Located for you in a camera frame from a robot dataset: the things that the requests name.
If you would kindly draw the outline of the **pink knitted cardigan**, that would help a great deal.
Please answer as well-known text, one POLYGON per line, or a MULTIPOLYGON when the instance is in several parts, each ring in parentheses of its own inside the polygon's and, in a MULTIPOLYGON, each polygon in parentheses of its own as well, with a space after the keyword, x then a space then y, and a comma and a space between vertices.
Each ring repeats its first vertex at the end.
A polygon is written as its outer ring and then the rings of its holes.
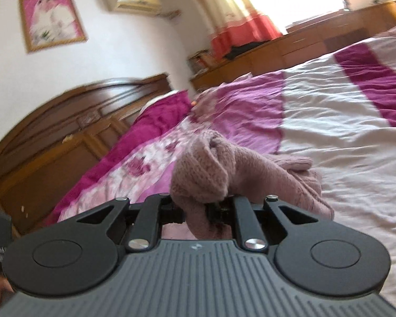
POLYGON ((194 135, 175 163, 170 184, 170 196, 184 211, 194 237, 231 237, 228 225, 206 213, 208 204, 231 195, 244 196, 251 203, 276 195, 316 215, 334 218, 334 209, 322 197, 321 176, 310 158, 262 155, 213 130, 194 135))

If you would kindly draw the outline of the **dark wooden headboard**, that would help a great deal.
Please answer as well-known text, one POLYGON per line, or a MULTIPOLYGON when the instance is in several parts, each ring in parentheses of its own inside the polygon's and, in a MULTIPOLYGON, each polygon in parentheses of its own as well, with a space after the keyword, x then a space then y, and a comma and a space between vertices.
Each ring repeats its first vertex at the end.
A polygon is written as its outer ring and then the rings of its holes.
POLYGON ((119 141, 141 108, 170 92, 167 74, 109 79, 38 107, 0 141, 0 210, 13 235, 32 232, 119 141))

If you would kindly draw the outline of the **magenta pillow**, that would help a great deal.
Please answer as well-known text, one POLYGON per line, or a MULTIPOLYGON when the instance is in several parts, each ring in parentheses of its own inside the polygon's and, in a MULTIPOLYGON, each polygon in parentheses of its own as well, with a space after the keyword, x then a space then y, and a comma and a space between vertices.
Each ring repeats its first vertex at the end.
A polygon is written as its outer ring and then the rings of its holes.
POLYGON ((191 101, 184 90, 172 91, 170 95, 147 107, 99 163, 86 171, 75 186, 65 194, 42 225, 49 226, 57 223, 60 214, 80 196, 82 191, 96 184, 135 149, 175 128, 191 109, 191 101))

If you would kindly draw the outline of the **magenta striped bedspread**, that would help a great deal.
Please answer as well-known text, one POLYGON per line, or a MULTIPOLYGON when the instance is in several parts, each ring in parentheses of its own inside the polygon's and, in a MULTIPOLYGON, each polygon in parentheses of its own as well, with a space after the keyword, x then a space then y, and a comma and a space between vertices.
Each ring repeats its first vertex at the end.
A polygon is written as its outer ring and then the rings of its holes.
POLYGON ((289 69, 244 74, 191 105, 175 128, 82 191, 58 222, 118 196, 139 203, 166 192, 191 136, 213 129, 261 154, 310 157, 336 221, 387 247, 383 295, 396 306, 396 26, 289 69))

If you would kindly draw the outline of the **stack of books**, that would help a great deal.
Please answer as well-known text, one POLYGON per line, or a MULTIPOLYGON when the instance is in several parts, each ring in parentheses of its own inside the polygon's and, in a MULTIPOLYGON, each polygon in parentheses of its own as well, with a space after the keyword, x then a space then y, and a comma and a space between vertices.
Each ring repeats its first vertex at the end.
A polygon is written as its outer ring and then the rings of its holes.
POLYGON ((196 52, 189 56, 187 61, 194 74, 201 74, 219 65, 219 62, 208 49, 196 52))

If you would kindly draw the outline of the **black cloth on cabinet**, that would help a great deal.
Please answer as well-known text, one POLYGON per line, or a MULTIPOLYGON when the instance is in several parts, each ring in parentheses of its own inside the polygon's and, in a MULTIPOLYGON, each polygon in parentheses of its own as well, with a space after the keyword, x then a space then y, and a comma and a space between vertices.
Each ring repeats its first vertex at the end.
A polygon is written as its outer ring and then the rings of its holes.
POLYGON ((264 45, 266 43, 270 42, 268 41, 253 41, 245 45, 241 46, 232 46, 231 49, 229 50, 226 55, 224 55, 224 59, 226 60, 234 60, 237 56, 244 54, 245 52, 251 51, 261 45, 264 45))

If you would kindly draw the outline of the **long wooden drawer cabinet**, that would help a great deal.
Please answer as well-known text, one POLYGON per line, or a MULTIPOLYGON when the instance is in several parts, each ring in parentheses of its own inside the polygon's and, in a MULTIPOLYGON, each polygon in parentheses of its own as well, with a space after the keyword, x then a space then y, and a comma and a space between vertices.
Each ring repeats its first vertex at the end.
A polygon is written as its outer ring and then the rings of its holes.
POLYGON ((190 79, 196 91, 286 69, 370 38, 396 26, 396 0, 312 22, 190 79))

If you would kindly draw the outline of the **orange and cream curtain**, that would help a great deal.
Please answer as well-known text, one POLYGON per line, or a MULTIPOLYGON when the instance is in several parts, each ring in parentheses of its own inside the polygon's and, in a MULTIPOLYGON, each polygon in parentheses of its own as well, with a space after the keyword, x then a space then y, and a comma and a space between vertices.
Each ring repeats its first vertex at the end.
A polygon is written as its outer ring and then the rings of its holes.
POLYGON ((250 0, 193 0, 207 27, 217 59, 234 47, 274 40, 282 33, 250 0))

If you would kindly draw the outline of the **framed wedding photo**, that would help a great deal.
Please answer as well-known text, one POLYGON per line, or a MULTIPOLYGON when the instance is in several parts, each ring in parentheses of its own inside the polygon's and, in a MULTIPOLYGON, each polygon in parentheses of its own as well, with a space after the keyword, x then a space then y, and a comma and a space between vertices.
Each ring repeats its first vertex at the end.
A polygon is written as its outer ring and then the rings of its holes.
POLYGON ((73 0, 18 0, 28 52, 88 40, 73 0))

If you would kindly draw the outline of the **small metal figurine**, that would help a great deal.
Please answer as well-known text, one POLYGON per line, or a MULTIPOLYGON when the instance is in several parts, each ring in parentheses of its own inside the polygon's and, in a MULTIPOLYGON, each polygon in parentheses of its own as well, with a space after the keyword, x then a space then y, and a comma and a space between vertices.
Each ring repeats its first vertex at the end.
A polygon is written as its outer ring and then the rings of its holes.
POLYGON ((349 11, 350 10, 349 1, 348 0, 342 0, 342 2, 343 2, 343 9, 346 10, 346 11, 349 11))

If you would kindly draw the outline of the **wall air conditioner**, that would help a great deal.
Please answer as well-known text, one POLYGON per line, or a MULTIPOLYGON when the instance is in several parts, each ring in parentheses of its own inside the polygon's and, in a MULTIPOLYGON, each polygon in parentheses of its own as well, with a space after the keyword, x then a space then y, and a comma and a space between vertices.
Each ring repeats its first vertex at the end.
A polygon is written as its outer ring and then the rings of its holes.
POLYGON ((112 12, 156 16, 162 10, 160 0, 105 0, 105 2, 112 12))

